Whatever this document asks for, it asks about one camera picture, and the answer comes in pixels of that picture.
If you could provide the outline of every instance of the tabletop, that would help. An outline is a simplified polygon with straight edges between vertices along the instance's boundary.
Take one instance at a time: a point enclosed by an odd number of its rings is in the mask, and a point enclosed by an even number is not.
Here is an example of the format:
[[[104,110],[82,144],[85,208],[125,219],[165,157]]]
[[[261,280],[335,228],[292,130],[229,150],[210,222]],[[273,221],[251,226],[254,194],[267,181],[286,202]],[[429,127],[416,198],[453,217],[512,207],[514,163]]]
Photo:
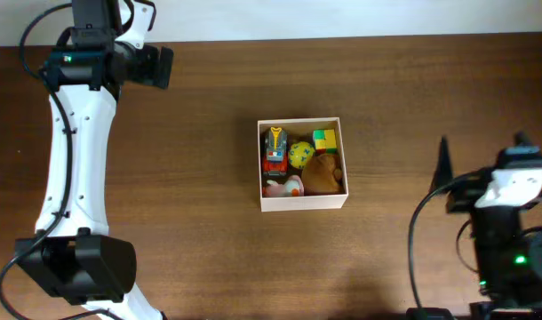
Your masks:
[[[169,318],[388,318],[414,306],[406,235],[446,134],[456,174],[493,164],[524,130],[542,147],[542,33],[164,44],[166,91],[126,84],[108,141],[110,235],[137,252],[137,283]],[[40,65],[49,49],[28,48]],[[261,212],[257,121],[337,116],[342,209]],[[32,236],[51,142],[48,96],[0,48],[0,268]],[[525,226],[542,224],[542,204]],[[466,215],[437,198],[415,256],[426,306],[483,300],[454,250]],[[474,263],[468,236],[463,254]],[[4,283],[22,313],[81,311],[19,268]],[[0,319],[7,319],[0,307]]]

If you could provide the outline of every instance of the white background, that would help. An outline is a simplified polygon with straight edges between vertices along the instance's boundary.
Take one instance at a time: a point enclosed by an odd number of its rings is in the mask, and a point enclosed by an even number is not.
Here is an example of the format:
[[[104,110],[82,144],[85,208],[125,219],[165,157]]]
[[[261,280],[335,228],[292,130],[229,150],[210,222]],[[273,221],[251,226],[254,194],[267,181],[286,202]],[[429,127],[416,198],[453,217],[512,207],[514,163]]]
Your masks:
[[[67,0],[0,0],[0,45],[16,45],[40,12]],[[542,0],[156,0],[148,41],[542,31]],[[40,23],[29,44],[53,44],[71,11]]]

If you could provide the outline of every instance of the yellow and green block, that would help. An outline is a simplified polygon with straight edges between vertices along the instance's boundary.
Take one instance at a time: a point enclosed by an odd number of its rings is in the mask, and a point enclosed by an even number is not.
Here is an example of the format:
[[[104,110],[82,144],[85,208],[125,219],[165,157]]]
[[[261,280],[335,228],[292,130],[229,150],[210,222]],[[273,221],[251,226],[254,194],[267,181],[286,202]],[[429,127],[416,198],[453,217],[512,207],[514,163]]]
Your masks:
[[[316,153],[335,154],[336,148],[336,133],[334,129],[315,130],[313,132],[313,142],[315,143]]]

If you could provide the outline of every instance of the cardboard box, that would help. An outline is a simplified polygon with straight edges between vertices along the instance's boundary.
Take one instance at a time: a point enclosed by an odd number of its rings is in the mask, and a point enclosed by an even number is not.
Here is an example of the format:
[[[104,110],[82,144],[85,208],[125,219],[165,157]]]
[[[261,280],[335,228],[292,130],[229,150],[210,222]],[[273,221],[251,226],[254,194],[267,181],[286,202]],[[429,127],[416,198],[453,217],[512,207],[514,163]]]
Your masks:
[[[294,196],[294,197],[263,197],[261,175],[261,136],[271,127],[282,127],[287,133],[298,136],[307,136],[319,129],[334,129],[336,142],[340,155],[340,166],[343,173],[342,186],[344,193],[331,196]],[[257,122],[258,128],[258,159],[259,159],[259,200],[262,212],[290,211],[290,210],[313,210],[313,209],[339,209],[348,198],[348,182],[346,161],[344,159],[344,146],[342,144],[342,131],[340,119],[337,117],[311,118],[311,119],[287,119],[287,120],[262,120]]]

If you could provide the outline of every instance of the yellow ball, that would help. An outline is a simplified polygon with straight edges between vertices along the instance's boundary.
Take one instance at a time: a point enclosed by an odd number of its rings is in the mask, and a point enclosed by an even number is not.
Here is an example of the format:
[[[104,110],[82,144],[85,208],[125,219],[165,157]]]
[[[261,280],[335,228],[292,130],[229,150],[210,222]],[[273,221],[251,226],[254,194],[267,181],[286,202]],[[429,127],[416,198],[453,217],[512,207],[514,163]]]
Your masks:
[[[315,149],[310,143],[305,141],[297,142],[289,150],[289,164],[295,169],[303,169],[314,154]]]

